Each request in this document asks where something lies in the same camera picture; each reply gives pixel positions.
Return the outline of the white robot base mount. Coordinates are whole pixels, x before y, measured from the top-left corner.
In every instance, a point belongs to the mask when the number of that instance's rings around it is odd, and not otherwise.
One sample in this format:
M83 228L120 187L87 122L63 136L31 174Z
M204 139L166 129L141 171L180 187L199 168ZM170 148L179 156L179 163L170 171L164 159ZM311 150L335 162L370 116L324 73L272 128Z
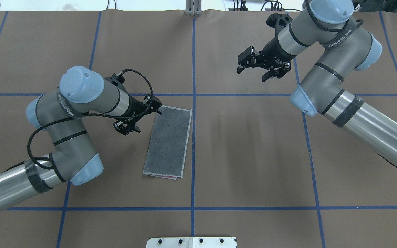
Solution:
M235 237L154 237L147 248L236 248Z

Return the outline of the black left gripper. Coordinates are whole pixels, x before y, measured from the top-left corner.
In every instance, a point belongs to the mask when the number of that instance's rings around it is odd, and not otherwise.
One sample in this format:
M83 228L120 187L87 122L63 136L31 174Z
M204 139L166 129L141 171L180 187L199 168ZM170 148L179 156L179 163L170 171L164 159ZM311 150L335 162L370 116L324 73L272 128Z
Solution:
M143 116L154 112L161 115L162 113L159 111L159 108L162 107L162 102L159 100L159 98L153 95L153 89L149 80L141 73L138 73L138 75L140 75L148 83L150 93L145 95L143 101L138 101L136 98L132 97L130 94L128 94L125 87L123 86L125 82L123 75L123 73L118 73L104 78L106 81L112 83L119 89L119 99L115 108L105 112L104 115L113 116L113 111L123 109L123 103L121 103L121 101L128 99L128 107L123 110L121 115L115 117L117 121L113 123L115 130L126 136L131 132L141 132L141 130L136 126L136 123L142 119Z

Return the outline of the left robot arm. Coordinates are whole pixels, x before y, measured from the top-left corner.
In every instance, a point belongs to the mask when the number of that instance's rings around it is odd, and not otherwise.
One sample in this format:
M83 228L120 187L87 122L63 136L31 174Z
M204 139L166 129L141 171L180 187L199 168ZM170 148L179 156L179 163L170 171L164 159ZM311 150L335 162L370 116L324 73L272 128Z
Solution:
M73 66L59 87L32 101L26 117L35 131L27 142L28 159L0 173L0 211L64 182L82 185L99 176L104 166L82 119L115 119L117 132L140 132L143 116L159 113L161 101L150 91L142 101L123 86L124 69L102 77L84 66Z

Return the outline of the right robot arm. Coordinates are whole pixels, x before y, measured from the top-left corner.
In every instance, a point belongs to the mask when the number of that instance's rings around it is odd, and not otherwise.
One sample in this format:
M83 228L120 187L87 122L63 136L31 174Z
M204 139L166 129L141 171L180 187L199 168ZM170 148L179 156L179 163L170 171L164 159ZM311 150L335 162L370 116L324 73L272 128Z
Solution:
M260 51L248 47L242 52L238 74L261 67L267 70L263 82L281 78L297 55L319 43L323 55L298 83L290 102L309 116L323 115L397 168L397 122L341 87L352 71L368 69L380 58L381 43L353 17L351 0L306 0L305 5L294 19L278 13L268 18L274 38Z

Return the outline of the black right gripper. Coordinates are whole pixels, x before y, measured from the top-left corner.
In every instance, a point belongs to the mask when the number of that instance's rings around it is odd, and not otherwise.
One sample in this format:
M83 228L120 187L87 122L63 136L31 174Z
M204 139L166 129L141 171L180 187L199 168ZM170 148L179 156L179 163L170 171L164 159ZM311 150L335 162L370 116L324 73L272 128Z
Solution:
M287 14L274 13L268 17L266 24L275 29L275 36L265 47L256 51L254 47L248 47L238 56L237 73L246 68L261 67L267 72L262 75L262 82L270 78L282 78L291 70L291 60L294 58L280 46L278 35L293 19Z

